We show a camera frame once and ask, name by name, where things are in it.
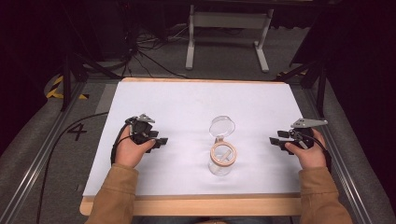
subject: aluminum rail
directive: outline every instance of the aluminum rail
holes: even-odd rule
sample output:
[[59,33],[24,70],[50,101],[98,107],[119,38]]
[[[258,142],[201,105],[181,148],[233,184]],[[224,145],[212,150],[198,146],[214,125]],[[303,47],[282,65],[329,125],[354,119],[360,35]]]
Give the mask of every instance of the aluminum rail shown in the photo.
[[61,128],[69,115],[73,104],[78,99],[79,95],[82,93],[82,90],[85,86],[85,83],[78,82],[76,83],[75,88],[72,92],[72,100],[70,105],[66,108],[64,112],[60,112],[57,119],[55,120],[52,128],[49,131],[47,138],[45,139],[43,145],[37,152],[35,159],[33,160],[31,166],[27,170],[26,174],[23,177],[23,180],[20,183],[20,186],[15,191],[14,196],[10,200],[6,210],[3,215],[0,217],[0,224],[10,224],[14,222],[14,219],[18,212],[21,209],[24,201],[26,200],[27,195],[32,189],[35,181],[40,175],[41,170],[45,166],[47,160],[49,159],[50,152],[53,148],[55,140],[58,138]]
[[[312,90],[304,90],[305,96],[308,99],[308,103],[311,106],[312,111],[315,113],[315,119],[322,119],[316,108],[316,99]],[[340,176],[341,184],[343,185],[344,191],[348,200],[351,204],[355,217],[360,224],[372,224],[373,221],[364,206],[361,196],[356,188],[355,182],[349,173],[346,164],[340,154],[340,150],[335,144],[332,134],[327,125],[318,127],[321,129],[323,136],[326,140],[326,145],[328,146],[329,152],[332,155],[332,163],[334,165],[335,171]]]

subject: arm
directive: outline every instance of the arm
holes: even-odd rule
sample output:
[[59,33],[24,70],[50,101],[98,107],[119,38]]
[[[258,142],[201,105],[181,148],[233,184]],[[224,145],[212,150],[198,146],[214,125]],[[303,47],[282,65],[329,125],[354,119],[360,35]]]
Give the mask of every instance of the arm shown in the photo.
[[[314,137],[324,145],[323,136],[314,130]],[[326,168],[322,149],[315,144],[304,150],[293,144],[286,148],[300,160],[302,224],[349,224],[352,223],[348,211],[338,201],[338,190]]]
[[[120,139],[124,139],[128,135],[129,127],[126,127]],[[155,140],[137,145],[129,137],[119,142],[115,163],[95,196],[86,224],[131,223],[134,215],[134,193],[138,176],[134,167],[154,144]]]

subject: metal frame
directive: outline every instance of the metal frame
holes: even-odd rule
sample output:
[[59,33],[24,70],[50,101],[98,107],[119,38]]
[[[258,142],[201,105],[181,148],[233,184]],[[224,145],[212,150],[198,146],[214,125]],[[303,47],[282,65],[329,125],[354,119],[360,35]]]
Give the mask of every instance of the metal frame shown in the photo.
[[73,92],[71,94],[71,102],[69,106],[64,109],[64,112],[60,112],[58,118],[55,120],[52,128],[49,131],[49,135],[37,152],[37,155],[35,156],[35,159],[33,160],[26,174],[24,175],[22,182],[20,183],[18,189],[15,191],[11,201],[8,203],[8,206],[4,211],[3,215],[0,217],[0,224],[13,223],[30,190],[32,189],[38,176],[40,175],[41,170],[49,159],[53,144],[61,133],[61,128],[71,109],[73,108],[73,104],[81,95],[84,86],[85,83],[83,82],[78,82],[76,84],[76,87],[73,89]]
[[[311,106],[311,110],[315,113],[315,119],[321,119],[321,115],[317,111],[315,106],[315,95],[312,90],[304,90],[305,96],[308,100],[309,105]],[[350,205],[353,209],[356,219],[360,224],[371,224],[373,221],[370,219],[370,215],[367,212],[367,209],[361,200],[361,196],[356,188],[355,181],[353,180],[351,174],[349,173],[347,166],[341,156],[340,150],[335,144],[334,139],[332,138],[332,134],[327,125],[320,126],[318,129],[321,130],[323,136],[326,140],[327,147],[329,149],[330,154],[332,155],[332,163],[334,165],[335,171],[340,176],[341,184],[343,185],[344,192],[348,197]]]
[[190,6],[189,21],[189,46],[187,49],[186,69],[191,70],[194,59],[194,27],[226,27],[226,28],[245,28],[261,29],[262,35],[259,41],[254,41],[254,48],[264,73],[269,72],[268,63],[265,60],[262,46],[270,27],[274,10],[269,9],[265,14],[246,14],[246,13],[219,13],[219,12],[195,12],[194,5]]

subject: table leg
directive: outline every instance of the table leg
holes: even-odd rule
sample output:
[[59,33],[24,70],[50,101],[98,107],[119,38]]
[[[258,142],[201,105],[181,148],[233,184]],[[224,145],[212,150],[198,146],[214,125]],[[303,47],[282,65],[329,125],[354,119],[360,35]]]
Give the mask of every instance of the table leg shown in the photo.
[[190,23],[189,23],[189,47],[187,49],[186,69],[192,70],[194,60],[194,5],[190,6]]
[[262,71],[264,73],[269,72],[269,67],[267,61],[265,60],[264,52],[262,51],[262,46],[264,45],[264,40],[265,37],[267,36],[273,13],[274,13],[273,9],[268,10],[267,18],[265,19],[264,24],[262,26],[262,37],[260,38],[260,41],[254,42],[257,57],[259,58],[260,66],[262,67]]

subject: glass jar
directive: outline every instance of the glass jar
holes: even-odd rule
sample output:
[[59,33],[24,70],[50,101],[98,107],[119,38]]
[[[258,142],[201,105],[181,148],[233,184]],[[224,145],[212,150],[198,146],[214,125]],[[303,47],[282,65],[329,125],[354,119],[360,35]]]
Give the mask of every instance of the glass jar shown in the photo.
[[218,116],[212,120],[209,132],[216,137],[215,145],[210,149],[209,170],[213,175],[227,175],[233,169],[236,149],[224,141],[224,137],[233,133],[235,124],[227,116]]

